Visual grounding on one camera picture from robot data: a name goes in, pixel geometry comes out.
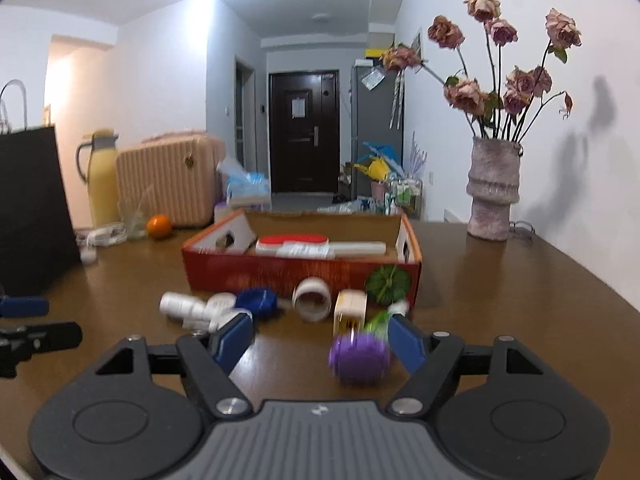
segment orange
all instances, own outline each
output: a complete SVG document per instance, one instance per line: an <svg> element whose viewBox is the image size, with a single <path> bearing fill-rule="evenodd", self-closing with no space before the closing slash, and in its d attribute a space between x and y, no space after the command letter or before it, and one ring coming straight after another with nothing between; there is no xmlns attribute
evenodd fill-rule
<svg viewBox="0 0 640 480"><path fill-rule="evenodd" d="M146 232L155 240L167 238L171 234L171 220L167 215L156 215L146 223Z"/></svg>

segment ceramic vase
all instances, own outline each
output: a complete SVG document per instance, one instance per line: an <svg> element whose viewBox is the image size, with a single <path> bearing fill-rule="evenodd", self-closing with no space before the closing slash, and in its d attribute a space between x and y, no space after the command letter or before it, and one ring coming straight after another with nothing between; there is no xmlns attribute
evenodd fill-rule
<svg viewBox="0 0 640 480"><path fill-rule="evenodd" d="M511 204L520 201L520 145L500 139L474 138L466 192L471 195L467 231L483 240L505 241Z"/></svg>

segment gray refrigerator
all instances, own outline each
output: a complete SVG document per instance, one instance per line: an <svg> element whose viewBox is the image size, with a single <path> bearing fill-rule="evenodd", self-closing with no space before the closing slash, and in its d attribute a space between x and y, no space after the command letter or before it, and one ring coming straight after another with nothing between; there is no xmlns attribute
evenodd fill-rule
<svg viewBox="0 0 640 480"><path fill-rule="evenodd" d="M367 89L362 79L371 72L370 67L356 66L351 71L351 160L356 162L371 151L363 145L367 141L372 144L391 146L402 164L404 143L404 124L398 125L398 113L394 124L389 129L391 108L394 102L395 73L389 73L373 90ZM371 196L370 180L358 170L353 170L351 177L351 198Z"/></svg>

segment red box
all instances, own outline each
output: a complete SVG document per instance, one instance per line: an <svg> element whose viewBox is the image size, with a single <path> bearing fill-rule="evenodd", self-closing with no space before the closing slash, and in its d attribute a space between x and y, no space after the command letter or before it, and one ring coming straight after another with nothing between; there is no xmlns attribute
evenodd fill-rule
<svg viewBox="0 0 640 480"><path fill-rule="evenodd" d="M384 256L310 260L255 254L256 237L308 233L327 236L330 242L384 242ZM234 246L221 249L216 242L231 234ZM422 268L422 253L405 215L340 215L316 212L237 211L187 240L182 246L184 267L193 290L232 292L268 287L290 298L305 278L325 280L334 299L341 290L364 290L365 281L381 266L396 265L411 276L407 293L414 306Z"/></svg>

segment yellow thermos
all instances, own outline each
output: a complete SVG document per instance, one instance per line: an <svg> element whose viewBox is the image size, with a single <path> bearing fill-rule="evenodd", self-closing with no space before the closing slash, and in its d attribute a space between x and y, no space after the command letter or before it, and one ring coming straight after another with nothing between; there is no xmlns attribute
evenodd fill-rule
<svg viewBox="0 0 640 480"><path fill-rule="evenodd" d="M91 136L90 142L80 144L76 150L76 167L80 178L88 187L94 228L120 221L116 182L117 139L113 130L98 130ZM87 174L80 168L80 151L83 148L91 148Z"/></svg>

